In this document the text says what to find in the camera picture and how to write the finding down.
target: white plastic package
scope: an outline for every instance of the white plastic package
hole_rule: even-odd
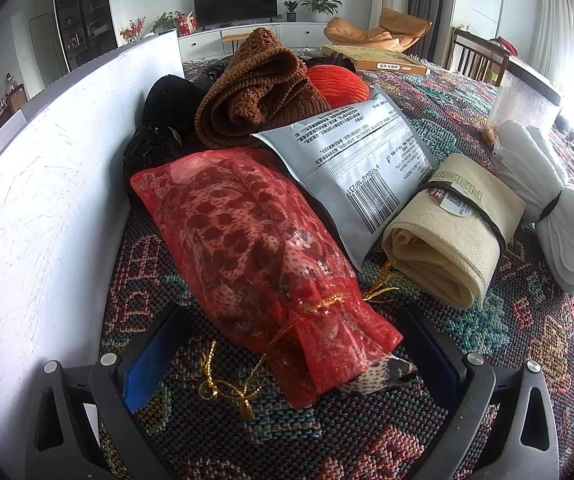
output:
[[[426,144],[379,86],[365,102],[254,136],[327,209],[358,270],[389,221],[436,168]]]

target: gold cord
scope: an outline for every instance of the gold cord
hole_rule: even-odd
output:
[[[388,260],[379,272],[376,281],[369,287],[369,290],[363,294],[363,300],[371,301],[372,303],[385,303],[384,301],[374,301],[373,298],[378,297],[385,292],[390,290],[398,290],[397,286],[386,286],[387,282],[391,279],[391,267],[392,262]],[[342,294],[334,294],[329,298],[321,301],[314,306],[308,307],[300,313],[301,317],[311,316],[313,314],[317,314],[322,311],[323,314],[328,312],[329,307],[333,306],[336,303],[339,303],[343,300]],[[273,339],[269,342],[268,351],[262,355],[260,360],[257,362],[256,366],[251,370],[247,381],[243,384],[242,387],[235,386],[234,384],[230,383],[229,381],[223,381],[220,379],[213,378],[213,371],[211,369],[211,364],[214,359],[214,354],[216,353],[216,341],[211,342],[211,347],[209,348],[209,353],[203,353],[201,356],[201,369],[203,371],[203,375],[205,376],[205,381],[203,381],[198,386],[198,395],[201,399],[204,400],[214,400],[219,397],[224,399],[231,399],[234,400],[238,404],[238,409],[240,411],[240,415],[244,421],[248,422],[250,420],[254,420],[254,410],[251,407],[250,400],[256,397],[261,389],[262,386],[256,387],[255,390],[252,390],[252,383],[256,375],[263,367],[263,365],[267,362],[269,358],[270,351],[272,350],[273,346],[280,341],[280,339],[285,336],[293,327],[293,322],[289,324],[283,325],[278,332],[276,332]],[[229,389],[230,394],[225,393],[224,390]]]
[[[385,264],[381,267],[381,272],[378,273],[376,281],[373,282],[367,292],[363,294],[363,300],[369,301],[370,303],[387,303],[386,301],[375,301],[373,298],[377,298],[379,295],[389,292],[390,290],[400,290],[397,286],[387,286],[387,282],[393,277],[393,271],[391,270],[394,266],[394,262],[387,260]]]

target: red mesh bag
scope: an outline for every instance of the red mesh bag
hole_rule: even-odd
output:
[[[266,150],[195,153],[131,184],[205,314],[234,343],[267,354],[302,408],[402,336],[363,301],[344,254],[274,161]]]

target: brown knit fabric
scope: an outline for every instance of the brown knit fabric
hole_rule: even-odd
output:
[[[198,138],[209,148],[257,148],[251,133],[326,112],[325,98],[307,78],[305,64],[266,28],[236,51],[196,111]]]

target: woven blanket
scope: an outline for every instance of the woven blanket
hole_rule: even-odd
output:
[[[186,66],[188,76],[192,66]],[[438,163],[464,153],[493,171],[481,131],[496,88],[443,70],[428,76],[358,72],[378,83],[409,117]],[[566,150],[562,159],[573,160]],[[570,171],[574,183],[574,171]],[[367,288],[385,255],[376,243],[359,283]],[[437,329],[462,351],[476,351],[494,365],[542,364],[556,417],[561,477],[574,469],[574,294],[556,285],[533,225],[521,225],[497,266],[484,308],[457,311],[397,274],[400,290],[375,309],[395,322],[405,303],[416,303]],[[248,377],[258,355],[235,346],[206,319],[192,299],[153,221],[133,213],[116,260],[107,299],[101,352],[121,351],[145,330],[169,301],[187,307],[189,342],[180,348],[149,405],[138,412],[154,444],[182,479],[400,479],[431,442],[447,413],[416,378],[387,392],[343,399],[321,396],[314,406],[293,410],[269,373],[254,400],[256,419],[243,422],[232,402],[202,400],[200,354],[213,339],[219,353],[214,375]],[[397,355],[405,357],[404,347]],[[496,410],[488,416],[455,478],[465,478],[484,446]],[[113,472],[128,478],[107,435],[102,448]]]

